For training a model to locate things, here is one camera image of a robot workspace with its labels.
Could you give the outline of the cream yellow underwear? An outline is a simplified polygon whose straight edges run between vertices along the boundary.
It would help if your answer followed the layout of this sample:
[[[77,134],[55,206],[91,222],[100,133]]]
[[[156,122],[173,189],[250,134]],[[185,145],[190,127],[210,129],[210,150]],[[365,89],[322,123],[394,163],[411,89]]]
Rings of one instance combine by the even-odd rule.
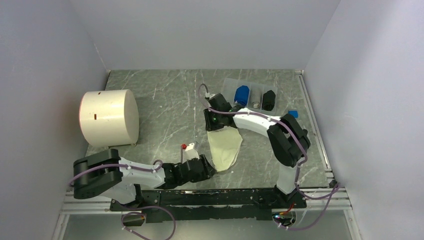
[[[242,145],[242,136],[238,129],[225,126],[219,130],[207,132],[212,163],[217,172],[227,171],[234,165]]]

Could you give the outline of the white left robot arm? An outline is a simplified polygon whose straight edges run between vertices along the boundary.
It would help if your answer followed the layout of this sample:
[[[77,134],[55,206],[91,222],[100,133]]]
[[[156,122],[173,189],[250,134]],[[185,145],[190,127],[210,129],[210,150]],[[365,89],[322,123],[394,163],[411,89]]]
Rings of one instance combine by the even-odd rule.
[[[69,185],[75,199],[103,196],[137,210],[143,203],[139,187],[171,190],[188,182],[208,180],[216,172],[203,154],[179,163],[158,159],[148,165],[127,160],[117,149],[110,148],[76,160]]]

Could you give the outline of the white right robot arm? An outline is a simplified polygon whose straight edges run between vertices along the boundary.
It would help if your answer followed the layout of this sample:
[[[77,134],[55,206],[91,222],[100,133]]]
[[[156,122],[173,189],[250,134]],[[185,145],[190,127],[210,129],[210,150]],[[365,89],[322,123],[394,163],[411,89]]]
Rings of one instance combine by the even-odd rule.
[[[208,132],[226,127],[244,129],[268,138],[275,158],[279,162],[279,174],[276,182],[275,202],[282,208],[294,201],[299,178],[300,160],[306,159],[311,142],[308,131],[303,129],[290,114],[270,116],[243,107],[232,106],[225,97],[218,94],[205,95],[205,129]]]

